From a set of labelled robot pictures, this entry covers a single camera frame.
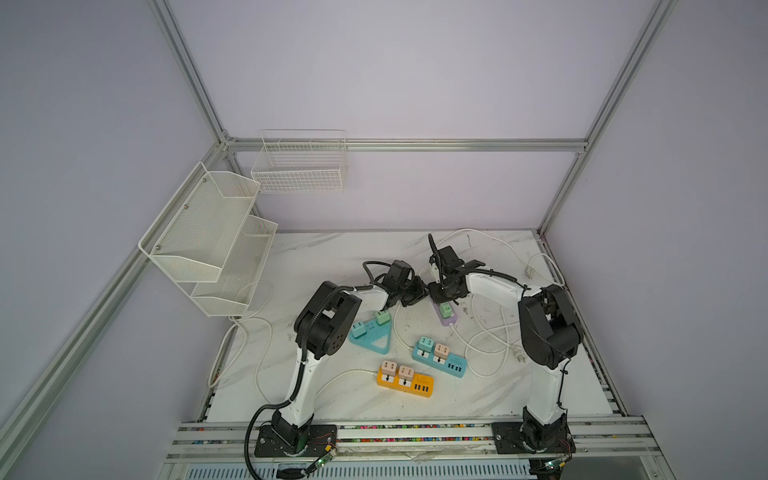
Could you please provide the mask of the green plug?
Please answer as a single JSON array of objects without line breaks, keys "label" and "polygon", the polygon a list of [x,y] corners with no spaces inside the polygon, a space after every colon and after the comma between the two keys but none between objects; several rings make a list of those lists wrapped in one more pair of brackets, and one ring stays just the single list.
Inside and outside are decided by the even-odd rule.
[{"label": "green plug", "polygon": [[431,353],[434,349],[434,341],[431,338],[422,336],[417,343],[417,348],[421,351]]},{"label": "green plug", "polygon": [[453,308],[450,302],[440,303],[438,305],[438,311],[442,319],[447,320],[454,316]]}]

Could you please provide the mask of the purple power strip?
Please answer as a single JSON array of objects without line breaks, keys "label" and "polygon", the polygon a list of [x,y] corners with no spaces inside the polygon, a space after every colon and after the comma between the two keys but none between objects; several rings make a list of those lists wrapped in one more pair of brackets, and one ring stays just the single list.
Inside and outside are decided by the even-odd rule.
[{"label": "purple power strip", "polygon": [[454,309],[452,301],[436,303],[433,302],[433,308],[440,324],[444,327],[455,326],[459,316]]}]

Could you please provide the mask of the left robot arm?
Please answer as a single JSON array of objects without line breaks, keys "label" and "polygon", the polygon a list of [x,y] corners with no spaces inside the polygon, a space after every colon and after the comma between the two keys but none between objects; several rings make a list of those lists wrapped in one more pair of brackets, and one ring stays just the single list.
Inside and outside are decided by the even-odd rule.
[{"label": "left robot arm", "polygon": [[385,312],[401,304],[411,306],[428,295],[426,283],[405,261],[394,260],[381,277],[370,276],[363,285],[338,285],[323,282],[298,314],[294,322],[297,358],[286,398],[267,403],[252,417],[273,412],[268,427],[289,454],[298,454],[309,443],[314,402],[319,387],[316,373],[328,357],[337,353],[346,341],[364,303],[373,313]]}]

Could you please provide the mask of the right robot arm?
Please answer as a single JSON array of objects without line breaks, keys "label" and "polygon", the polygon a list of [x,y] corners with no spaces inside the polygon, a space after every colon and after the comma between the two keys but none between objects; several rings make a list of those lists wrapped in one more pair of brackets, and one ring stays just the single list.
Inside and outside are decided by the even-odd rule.
[{"label": "right robot arm", "polygon": [[434,277],[428,290],[433,301],[442,304],[473,294],[518,310],[522,347],[536,367],[513,442],[531,453],[558,445],[567,437],[567,409],[562,401],[567,367],[583,339],[567,292],[556,284],[529,287],[510,274],[486,268],[483,262],[460,259],[450,246],[439,248],[432,235],[428,242]]}]

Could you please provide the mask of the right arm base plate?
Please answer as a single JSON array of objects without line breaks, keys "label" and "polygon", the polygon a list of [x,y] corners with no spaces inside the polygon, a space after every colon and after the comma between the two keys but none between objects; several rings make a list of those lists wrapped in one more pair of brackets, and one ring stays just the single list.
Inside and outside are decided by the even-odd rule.
[{"label": "right arm base plate", "polygon": [[533,420],[491,424],[498,454],[572,454],[576,447],[568,425],[541,426]]}]

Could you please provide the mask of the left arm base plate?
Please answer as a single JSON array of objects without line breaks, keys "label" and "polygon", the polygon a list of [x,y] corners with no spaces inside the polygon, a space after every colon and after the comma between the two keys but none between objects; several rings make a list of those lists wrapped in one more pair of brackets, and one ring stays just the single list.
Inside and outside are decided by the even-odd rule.
[{"label": "left arm base plate", "polygon": [[316,458],[337,442],[338,427],[311,425],[308,430],[281,436],[270,424],[260,428],[251,452],[256,458]]}]

